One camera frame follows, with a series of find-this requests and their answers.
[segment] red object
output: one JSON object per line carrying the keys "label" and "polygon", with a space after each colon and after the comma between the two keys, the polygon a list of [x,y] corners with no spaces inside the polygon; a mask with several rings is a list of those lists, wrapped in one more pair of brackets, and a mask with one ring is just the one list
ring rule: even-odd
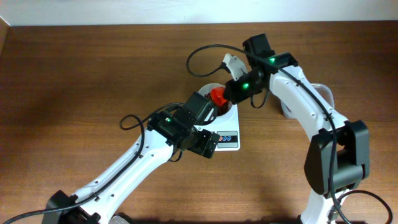
{"label": "red object", "polygon": [[223,106],[227,100],[223,98],[225,88],[220,86],[211,90],[211,98],[217,106]]}

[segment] clear plastic container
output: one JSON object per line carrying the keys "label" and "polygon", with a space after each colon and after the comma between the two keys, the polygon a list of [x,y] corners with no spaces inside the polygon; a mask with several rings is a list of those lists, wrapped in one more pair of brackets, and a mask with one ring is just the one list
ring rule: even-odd
{"label": "clear plastic container", "polygon": [[[324,84],[312,83],[311,86],[316,89],[317,92],[323,97],[323,99],[332,107],[335,108],[335,101],[333,99],[333,94],[329,87]],[[286,106],[282,100],[280,101],[282,105],[282,110],[284,112],[284,116],[287,119],[296,119],[293,112]]]}

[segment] white wall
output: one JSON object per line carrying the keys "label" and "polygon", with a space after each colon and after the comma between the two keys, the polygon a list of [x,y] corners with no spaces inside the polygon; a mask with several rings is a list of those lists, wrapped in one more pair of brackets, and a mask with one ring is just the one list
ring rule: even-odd
{"label": "white wall", "polygon": [[12,26],[398,19],[398,0],[0,0]]}

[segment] wooden table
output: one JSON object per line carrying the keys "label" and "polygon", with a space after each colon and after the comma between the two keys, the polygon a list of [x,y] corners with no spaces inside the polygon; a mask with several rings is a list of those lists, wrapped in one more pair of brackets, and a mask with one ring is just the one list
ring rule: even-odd
{"label": "wooden table", "polygon": [[[72,194],[102,173],[139,136],[138,129],[119,129],[124,115],[144,118],[207,83],[230,79],[226,72],[188,75],[191,51],[214,43],[240,47],[261,33],[276,52],[290,52],[311,82],[333,90],[341,114],[364,120],[371,175],[359,188],[398,212],[397,21],[13,27],[0,59],[0,222],[41,209],[58,189]],[[212,70],[226,52],[198,54],[193,69]],[[310,192],[303,129],[283,117],[274,96],[260,110],[239,104],[239,121],[238,152],[210,160],[187,152],[156,169],[118,211],[200,222],[300,215]],[[352,220],[387,219],[382,205],[365,195],[349,198],[343,210]]]}

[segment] green light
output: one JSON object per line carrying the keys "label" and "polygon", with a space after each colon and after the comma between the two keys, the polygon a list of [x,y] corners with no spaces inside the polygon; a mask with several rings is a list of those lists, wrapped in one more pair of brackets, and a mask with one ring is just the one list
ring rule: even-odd
{"label": "green light", "polygon": [[248,83],[243,84],[242,89],[247,90],[248,88],[249,88],[249,84]]}

